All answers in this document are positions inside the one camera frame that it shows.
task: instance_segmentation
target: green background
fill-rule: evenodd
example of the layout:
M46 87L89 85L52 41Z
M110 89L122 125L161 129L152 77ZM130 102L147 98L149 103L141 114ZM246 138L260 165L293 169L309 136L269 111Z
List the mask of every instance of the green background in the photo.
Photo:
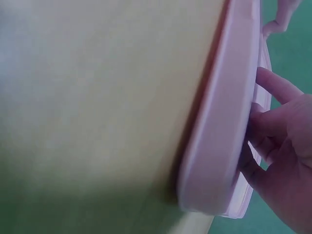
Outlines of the green background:
M264 22L274 19L277 0L263 1ZM287 32L268 38L272 70L290 80L305 93L312 93L312 1L301 3ZM272 100L272 108L279 104ZM254 192L243 219L216 217L209 234L293 234Z

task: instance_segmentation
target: pink plastic lid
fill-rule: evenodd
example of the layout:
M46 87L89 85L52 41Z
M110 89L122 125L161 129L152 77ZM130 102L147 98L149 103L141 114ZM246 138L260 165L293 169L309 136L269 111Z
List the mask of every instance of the pink plastic lid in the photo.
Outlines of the pink plastic lid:
M271 103L271 95L255 86L257 66L271 69L260 25L260 0L229 1L210 83L180 168L183 210L232 218L246 212L253 190L237 162L252 101L266 110Z

